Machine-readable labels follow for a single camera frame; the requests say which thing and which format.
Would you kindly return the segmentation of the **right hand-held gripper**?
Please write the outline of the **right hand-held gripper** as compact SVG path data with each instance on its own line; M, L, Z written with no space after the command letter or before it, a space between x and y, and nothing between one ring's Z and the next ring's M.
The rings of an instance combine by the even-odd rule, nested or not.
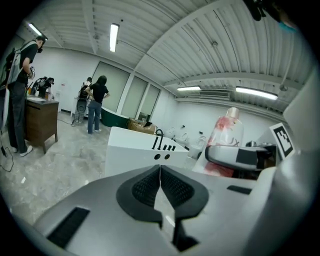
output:
M275 166L291 157L295 152L293 141L283 125L270 126L259 138L258 146L270 149ZM211 145L205 149L208 162L234 170L259 170L255 148L227 145Z

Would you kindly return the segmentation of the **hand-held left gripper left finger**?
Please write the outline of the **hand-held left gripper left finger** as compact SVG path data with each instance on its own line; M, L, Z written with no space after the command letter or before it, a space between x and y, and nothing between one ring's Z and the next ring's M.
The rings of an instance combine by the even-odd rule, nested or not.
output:
M155 210L158 165L101 178L49 208L34 228L76 256L173 256Z

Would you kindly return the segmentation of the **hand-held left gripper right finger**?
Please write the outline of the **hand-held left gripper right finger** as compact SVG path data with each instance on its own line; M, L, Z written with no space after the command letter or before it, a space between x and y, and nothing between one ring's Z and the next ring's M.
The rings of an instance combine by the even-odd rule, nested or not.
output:
M245 180L163 165L160 182L174 209L169 256L245 256L265 204L264 173Z

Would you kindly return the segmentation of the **pink bottle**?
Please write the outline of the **pink bottle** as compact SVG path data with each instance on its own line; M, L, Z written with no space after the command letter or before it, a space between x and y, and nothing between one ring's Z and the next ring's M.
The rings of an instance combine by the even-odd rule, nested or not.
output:
M227 110L226 115L220 116L207 142L207 146L234 146L240 147L243 140L244 126L239 120L240 111L236 107ZM217 177L231 178L234 170L214 163L207 163L204 173Z

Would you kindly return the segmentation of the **white bathtub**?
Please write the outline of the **white bathtub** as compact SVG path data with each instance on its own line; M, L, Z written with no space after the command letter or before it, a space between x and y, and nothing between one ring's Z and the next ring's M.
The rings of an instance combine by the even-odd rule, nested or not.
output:
M112 127L106 148L104 176L111 177L154 165L181 168L188 151L175 141L163 137L164 145L175 145L174 151L152 149L156 135Z

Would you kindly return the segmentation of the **black faucet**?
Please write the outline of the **black faucet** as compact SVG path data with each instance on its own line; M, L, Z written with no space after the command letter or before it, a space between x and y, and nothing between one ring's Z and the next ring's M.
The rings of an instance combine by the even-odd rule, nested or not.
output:
M157 149L158 151L160 150L168 150L168 151L174 151L176 149L176 146L173 145L173 144L165 144L164 146L162 146L162 142L163 142L163 139L164 139L164 132L162 129L158 128L156 131L155 131L155 140L154 140L154 143L153 143L153 146L152 146L152 150L155 150Z

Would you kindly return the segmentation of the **white toilet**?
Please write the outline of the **white toilet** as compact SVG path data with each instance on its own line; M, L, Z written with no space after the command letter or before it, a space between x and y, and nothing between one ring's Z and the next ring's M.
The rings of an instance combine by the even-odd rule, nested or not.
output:
M186 130L186 126L182 125L178 129L176 129L172 139L183 148L187 147L189 142L189 135Z
M207 137L202 131L198 132L198 137L190 144L188 156L193 159L198 159L204 147L207 144Z

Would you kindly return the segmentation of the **white air conditioner unit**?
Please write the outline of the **white air conditioner unit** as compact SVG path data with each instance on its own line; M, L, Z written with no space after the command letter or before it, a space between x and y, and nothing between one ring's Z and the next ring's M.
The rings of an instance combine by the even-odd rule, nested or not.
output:
M201 99L230 101L231 94L228 90L203 89L199 91L199 97Z

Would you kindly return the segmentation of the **large cardboard box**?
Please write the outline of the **large cardboard box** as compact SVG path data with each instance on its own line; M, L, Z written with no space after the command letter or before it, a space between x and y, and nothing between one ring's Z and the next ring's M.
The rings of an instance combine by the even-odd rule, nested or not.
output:
M133 123L131 125L133 131L154 135L156 132L156 126L151 124L149 126L145 126L145 123Z

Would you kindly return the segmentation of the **small cardboard box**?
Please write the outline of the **small cardboard box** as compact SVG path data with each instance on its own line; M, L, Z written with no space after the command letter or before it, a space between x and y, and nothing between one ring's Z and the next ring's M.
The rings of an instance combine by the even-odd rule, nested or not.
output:
M144 123L144 121L129 118L127 122L127 128L132 131L137 131L139 128L142 128L144 126Z

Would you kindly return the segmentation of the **white window blind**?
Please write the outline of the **white window blind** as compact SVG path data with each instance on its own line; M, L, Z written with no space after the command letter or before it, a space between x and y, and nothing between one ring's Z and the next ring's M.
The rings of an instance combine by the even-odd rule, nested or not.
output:
M148 83L134 77L125 98L121 114L127 118L135 118Z
M157 103L159 93L160 90L158 88L150 85L138 116L139 120L146 121L148 119L148 116L152 115L155 105Z
M106 76L105 86L110 93L110 97L102 101L102 106L116 112L130 74L100 61L93 73L92 82L95 83L100 76Z

